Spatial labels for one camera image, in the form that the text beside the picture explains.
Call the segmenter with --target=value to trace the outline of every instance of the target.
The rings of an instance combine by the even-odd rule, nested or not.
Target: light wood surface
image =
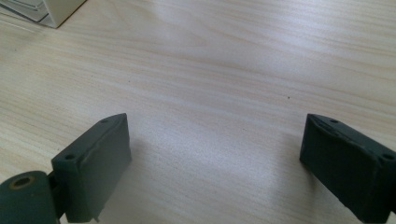
[[[0,16],[0,181],[48,173],[125,112],[134,161],[103,224],[359,223],[300,164],[305,116],[396,149],[395,12],[390,0],[89,0],[56,30]]]

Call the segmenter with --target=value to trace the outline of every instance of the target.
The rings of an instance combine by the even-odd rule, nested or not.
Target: cardboard box
[[[86,0],[0,0],[0,13],[59,27]]]

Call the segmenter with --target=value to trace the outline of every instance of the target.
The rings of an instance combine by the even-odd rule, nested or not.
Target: wooden table
[[[134,161],[103,224],[359,223],[300,164],[304,122],[339,119],[396,149],[395,11],[89,0],[56,30],[0,16],[0,181],[50,172],[125,112]]]

